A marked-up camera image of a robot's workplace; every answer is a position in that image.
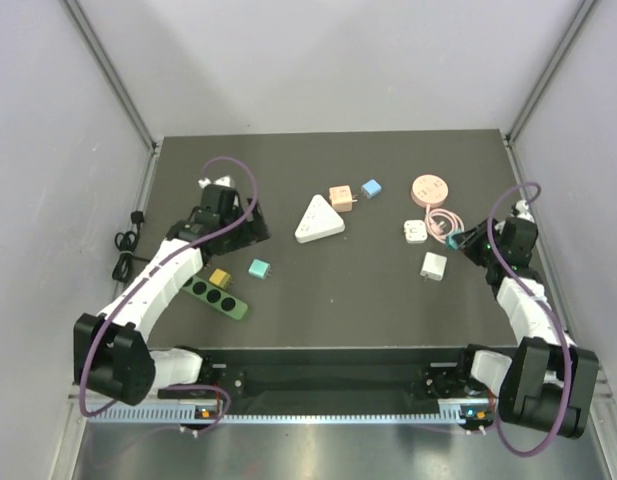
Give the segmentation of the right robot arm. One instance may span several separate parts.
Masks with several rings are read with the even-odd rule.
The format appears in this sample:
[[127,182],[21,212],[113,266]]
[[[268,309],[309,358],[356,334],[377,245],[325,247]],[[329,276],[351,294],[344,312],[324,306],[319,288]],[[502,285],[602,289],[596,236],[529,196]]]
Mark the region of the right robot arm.
[[519,342],[508,357],[471,345],[454,380],[464,394],[475,396],[487,387],[499,399],[498,415],[505,423],[548,432],[558,415],[562,393],[568,403],[558,434],[579,438],[584,433],[599,370],[592,351],[567,339],[571,365],[563,357],[557,329],[551,321],[541,277],[530,267],[538,229],[528,214],[494,222],[493,242],[483,221],[453,233],[447,245],[486,270],[486,283],[506,314]]

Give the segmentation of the white plug adapter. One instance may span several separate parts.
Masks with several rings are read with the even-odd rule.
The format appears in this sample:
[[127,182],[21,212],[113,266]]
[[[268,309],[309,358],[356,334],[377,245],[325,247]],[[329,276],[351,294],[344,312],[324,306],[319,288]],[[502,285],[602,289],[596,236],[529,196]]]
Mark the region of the white plug adapter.
[[444,278],[447,258],[443,255],[427,252],[424,255],[420,276],[424,279],[441,281]]

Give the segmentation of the green power strip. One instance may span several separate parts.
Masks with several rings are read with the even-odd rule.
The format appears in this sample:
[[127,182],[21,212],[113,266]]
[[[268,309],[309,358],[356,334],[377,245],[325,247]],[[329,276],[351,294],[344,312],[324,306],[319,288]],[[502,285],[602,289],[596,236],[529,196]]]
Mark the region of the green power strip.
[[233,320],[244,320],[249,312],[249,306],[244,301],[198,276],[189,278],[182,290]]

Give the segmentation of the white triangular power strip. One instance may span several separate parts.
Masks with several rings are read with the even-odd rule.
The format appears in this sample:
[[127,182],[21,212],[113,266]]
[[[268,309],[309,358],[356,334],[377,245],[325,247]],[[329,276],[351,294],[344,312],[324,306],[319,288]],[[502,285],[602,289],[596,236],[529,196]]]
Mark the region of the white triangular power strip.
[[332,235],[343,233],[343,218],[325,200],[322,195],[314,195],[306,208],[294,237],[300,243],[309,243]]

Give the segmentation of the pink round socket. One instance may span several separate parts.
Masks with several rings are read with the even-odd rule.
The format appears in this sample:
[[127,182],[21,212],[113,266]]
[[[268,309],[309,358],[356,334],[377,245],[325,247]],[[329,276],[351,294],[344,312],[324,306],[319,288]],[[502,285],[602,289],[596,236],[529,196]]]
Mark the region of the pink round socket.
[[413,202],[422,208],[440,207],[449,194],[447,183],[439,176],[424,174],[418,176],[411,185],[410,195]]

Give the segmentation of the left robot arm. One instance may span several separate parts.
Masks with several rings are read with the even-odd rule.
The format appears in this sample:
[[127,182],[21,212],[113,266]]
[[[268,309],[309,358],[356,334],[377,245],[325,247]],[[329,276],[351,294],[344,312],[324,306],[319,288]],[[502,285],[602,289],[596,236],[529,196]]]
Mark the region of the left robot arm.
[[147,342],[157,320],[214,257],[269,238],[259,204],[246,205],[231,177],[204,178],[198,206],[174,224],[157,253],[126,290],[98,314],[84,314],[73,329],[74,380],[79,400],[93,391],[135,406],[149,393],[182,385],[193,396],[214,387],[215,374],[189,347],[152,350]]

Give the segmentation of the yellow plug adapter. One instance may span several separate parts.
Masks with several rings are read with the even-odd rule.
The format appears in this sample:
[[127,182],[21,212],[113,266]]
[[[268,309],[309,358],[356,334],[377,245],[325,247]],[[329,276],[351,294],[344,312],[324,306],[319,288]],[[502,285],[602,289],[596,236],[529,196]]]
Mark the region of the yellow plug adapter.
[[210,274],[208,281],[210,284],[225,290],[232,283],[233,277],[227,271],[217,268]]

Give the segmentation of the white cylindrical plug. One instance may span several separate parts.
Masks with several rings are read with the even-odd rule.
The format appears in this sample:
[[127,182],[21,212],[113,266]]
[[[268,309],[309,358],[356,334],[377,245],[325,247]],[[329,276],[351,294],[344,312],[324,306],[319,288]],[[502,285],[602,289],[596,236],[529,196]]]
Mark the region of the white cylindrical plug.
[[408,244],[422,244],[428,239],[428,229],[424,220],[406,220],[403,224],[403,233]]

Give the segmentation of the blue plug adapter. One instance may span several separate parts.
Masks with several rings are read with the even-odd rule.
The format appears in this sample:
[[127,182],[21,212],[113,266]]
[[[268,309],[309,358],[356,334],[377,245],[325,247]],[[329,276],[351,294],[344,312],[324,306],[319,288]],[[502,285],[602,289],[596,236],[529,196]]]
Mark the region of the blue plug adapter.
[[382,186],[377,180],[370,179],[361,185],[360,192],[365,198],[372,199],[382,192]]

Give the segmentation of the pink cube socket adapter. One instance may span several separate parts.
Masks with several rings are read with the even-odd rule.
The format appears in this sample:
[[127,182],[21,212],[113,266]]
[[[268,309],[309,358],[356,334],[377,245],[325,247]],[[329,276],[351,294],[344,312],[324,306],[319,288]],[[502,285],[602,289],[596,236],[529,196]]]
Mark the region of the pink cube socket adapter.
[[354,204],[357,202],[357,196],[353,194],[350,185],[330,187],[328,198],[331,207],[338,213],[352,211]]

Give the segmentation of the dark teal plug adapter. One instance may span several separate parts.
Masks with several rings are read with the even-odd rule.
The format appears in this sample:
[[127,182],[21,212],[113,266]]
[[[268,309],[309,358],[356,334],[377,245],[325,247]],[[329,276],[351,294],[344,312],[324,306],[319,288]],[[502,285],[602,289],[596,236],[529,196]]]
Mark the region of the dark teal plug adapter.
[[450,250],[457,251],[461,248],[460,239],[457,239],[455,234],[449,234],[445,238],[445,246]]

